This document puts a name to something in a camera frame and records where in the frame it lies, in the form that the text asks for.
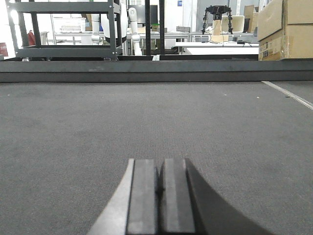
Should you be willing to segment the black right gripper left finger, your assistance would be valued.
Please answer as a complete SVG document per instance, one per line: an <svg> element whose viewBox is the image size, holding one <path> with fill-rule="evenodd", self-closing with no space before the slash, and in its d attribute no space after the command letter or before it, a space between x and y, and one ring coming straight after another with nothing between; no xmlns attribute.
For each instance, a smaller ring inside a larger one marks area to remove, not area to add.
<svg viewBox="0 0 313 235"><path fill-rule="evenodd" d="M89 235L156 235L157 172L152 159L129 159L113 196Z"/></svg>

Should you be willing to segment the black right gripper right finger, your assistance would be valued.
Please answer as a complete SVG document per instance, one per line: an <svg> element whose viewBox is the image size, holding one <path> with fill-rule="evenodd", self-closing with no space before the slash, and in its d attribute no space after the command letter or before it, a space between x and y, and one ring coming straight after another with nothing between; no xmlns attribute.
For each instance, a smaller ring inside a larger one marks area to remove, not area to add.
<svg viewBox="0 0 313 235"><path fill-rule="evenodd" d="M205 181L189 159L165 159L159 225L163 235L269 235Z"/></svg>

